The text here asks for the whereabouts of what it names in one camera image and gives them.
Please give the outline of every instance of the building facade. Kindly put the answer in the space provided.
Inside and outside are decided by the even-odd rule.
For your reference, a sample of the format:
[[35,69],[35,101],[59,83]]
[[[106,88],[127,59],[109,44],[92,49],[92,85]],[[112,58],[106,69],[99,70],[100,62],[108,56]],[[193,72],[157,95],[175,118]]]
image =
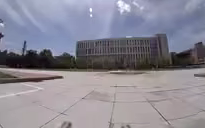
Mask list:
[[86,60],[89,65],[113,61],[125,68],[136,67],[138,62],[156,63],[159,58],[170,59],[166,34],[78,41],[76,57]]
[[198,42],[193,48],[176,54],[184,65],[205,64],[205,44]]

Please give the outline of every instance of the sky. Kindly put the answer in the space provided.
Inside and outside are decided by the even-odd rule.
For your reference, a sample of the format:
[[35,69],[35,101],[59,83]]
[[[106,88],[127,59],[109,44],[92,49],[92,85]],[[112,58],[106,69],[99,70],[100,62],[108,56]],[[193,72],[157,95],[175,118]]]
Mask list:
[[0,0],[0,49],[75,55],[76,41],[166,33],[170,51],[205,43],[205,0]]

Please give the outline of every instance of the paved plaza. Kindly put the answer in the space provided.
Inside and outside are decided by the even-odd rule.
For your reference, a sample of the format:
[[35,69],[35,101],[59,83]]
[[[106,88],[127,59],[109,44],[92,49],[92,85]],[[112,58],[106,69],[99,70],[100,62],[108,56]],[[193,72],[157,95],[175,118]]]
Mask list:
[[205,128],[205,69],[107,72],[18,70],[63,79],[0,84],[0,128]]

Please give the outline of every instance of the white line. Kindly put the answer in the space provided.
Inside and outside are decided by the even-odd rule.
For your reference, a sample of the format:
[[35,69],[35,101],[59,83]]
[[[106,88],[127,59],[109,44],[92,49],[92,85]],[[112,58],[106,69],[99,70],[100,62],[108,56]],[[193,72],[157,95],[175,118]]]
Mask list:
[[18,92],[18,93],[12,93],[12,94],[8,94],[8,95],[1,95],[1,98],[6,98],[6,97],[12,97],[12,96],[17,96],[17,95],[22,95],[22,94],[27,94],[27,93],[33,93],[33,92],[37,92],[39,90],[35,89],[35,90],[30,90],[30,91],[24,91],[24,92]]
[[38,89],[38,90],[44,90],[43,88],[38,87],[38,86],[34,86],[34,85],[30,85],[30,84],[25,84],[25,83],[21,83],[21,84],[24,85],[24,86],[28,86],[28,87],[32,87],[32,88]]
[[33,93],[33,92],[37,92],[37,91],[39,91],[39,90],[44,90],[43,88],[40,88],[40,87],[37,87],[37,86],[34,86],[34,85],[25,84],[25,83],[21,83],[21,84],[24,85],[24,86],[28,86],[28,87],[35,88],[35,89],[34,89],[34,90],[29,90],[29,91],[18,92],[18,93],[11,93],[11,94],[8,94],[8,95],[1,95],[1,96],[0,96],[0,99],[1,99],[1,98],[6,98],[6,97],[12,97],[12,96],[17,96],[17,95],[22,95],[22,94]]

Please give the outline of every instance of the large gray building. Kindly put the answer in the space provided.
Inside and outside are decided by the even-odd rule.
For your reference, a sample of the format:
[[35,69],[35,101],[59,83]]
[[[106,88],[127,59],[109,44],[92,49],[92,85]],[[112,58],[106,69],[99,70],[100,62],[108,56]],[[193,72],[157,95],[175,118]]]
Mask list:
[[121,62],[125,67],[135,67],[137,62],[145,60],[155,64],[160,58],[170,58],[166,34],[78,41],[76,57],[88,64],[109,60]]

